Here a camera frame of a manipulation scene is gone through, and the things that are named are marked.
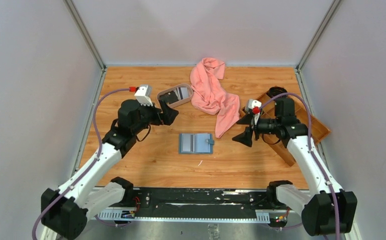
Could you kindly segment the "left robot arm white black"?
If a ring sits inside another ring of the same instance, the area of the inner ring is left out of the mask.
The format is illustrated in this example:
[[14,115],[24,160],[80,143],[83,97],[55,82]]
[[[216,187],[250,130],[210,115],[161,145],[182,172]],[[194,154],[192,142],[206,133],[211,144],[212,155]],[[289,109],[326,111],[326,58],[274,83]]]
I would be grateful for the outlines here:
[[139,141],[138,134],[151,126],[171,125],[179,112],[160,101],[160,107],[141,105],[129,99],[121,103],[99,147],[85,165],[58,189],[46,189],[41,196],[38,222],[68,240],[76,239],[89,220],[107,207],[133,203],[133,184],[115,177],[103,189],[92,192],[98,181]]

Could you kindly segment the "blue leather card holder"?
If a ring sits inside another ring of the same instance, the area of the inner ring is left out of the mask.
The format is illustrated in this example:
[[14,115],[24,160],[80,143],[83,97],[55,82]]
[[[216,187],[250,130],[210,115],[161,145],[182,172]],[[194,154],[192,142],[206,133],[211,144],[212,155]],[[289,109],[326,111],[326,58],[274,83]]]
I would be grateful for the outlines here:
[[[195,135],[195,152],[182,152],[181,151],[181,139],[183,134],[194,134]],[[212,154],[213,146],[215,142],[211,133],[180,133],[179,134],[179,147],[178,152],[182,155],[203,155]]]

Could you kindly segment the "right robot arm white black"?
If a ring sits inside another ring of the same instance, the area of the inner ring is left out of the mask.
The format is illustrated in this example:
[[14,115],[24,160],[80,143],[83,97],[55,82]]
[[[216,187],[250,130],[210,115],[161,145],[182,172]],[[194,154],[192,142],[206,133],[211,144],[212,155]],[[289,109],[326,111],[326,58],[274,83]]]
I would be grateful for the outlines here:
[[272,181],[267,186],[266,202],[273,209],[286,206],[301,216],[305,231],[311,236],[341,234],[352,230],[357,197],[335,180],[320,157],[311,135],[311,124],[296,116],[295,101],[280,94],[272,98],[274,118],[261,116],[264,105],[250,99],[245,115],[237,121],[245,125],[233,141],[252,146],[260,136],[275,135],[298,164],[309,193],[298,190],[289,180]]

